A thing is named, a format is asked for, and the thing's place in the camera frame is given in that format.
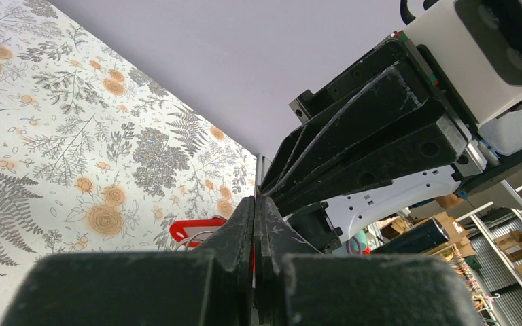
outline red object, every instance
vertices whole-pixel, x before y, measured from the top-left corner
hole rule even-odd
[[[227,222],[226,219],[220,217],[213,217],[211,219],[194,219],[191,221],[176,221],[169,227],[169,233],[177,242],[181,242],[187,238],[195,236],[195,234],[203,231],[217,231],[223,224]],[[203,240],[199,237],[191,241],[188,246],[190,248],[197,247]]]

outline white plastic casing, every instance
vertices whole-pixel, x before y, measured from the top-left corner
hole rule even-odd
[[[500,154],[522,150],[522,110],[510,112],[483,124],[478,133]]]
[[[456,0],[437,1],[404,28],[416,45],[431,51],[478,125],[522,100],[522,86],[507,84],[481,52],[455,12]]]
[[[455,170],[442,166],[394,180],[387,187],[327,200],[327,215],[334,227],[340,227],[341,242],[348,241],[367,225],[394,214],[412,204],[452,194],[460,182],[451,176]]]

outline black cylinder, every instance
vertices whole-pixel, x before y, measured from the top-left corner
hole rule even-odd
[[[371,251],[375,253],[422,253],[449,240],[443,226],[434,218],[418,225],[383,246]]]

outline person's hand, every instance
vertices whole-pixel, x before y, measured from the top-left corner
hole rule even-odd
[[[456,194],[449,194],[447,196],[437,197],[435,198],[435,201],[443,209],[452,209],[459,206],[459,204],[463,202],[463,199]]]

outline floral pattern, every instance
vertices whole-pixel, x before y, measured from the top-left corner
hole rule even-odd
[[[172,250],[255,157],[46,0],[0,0],[0,318],[46,255]]]

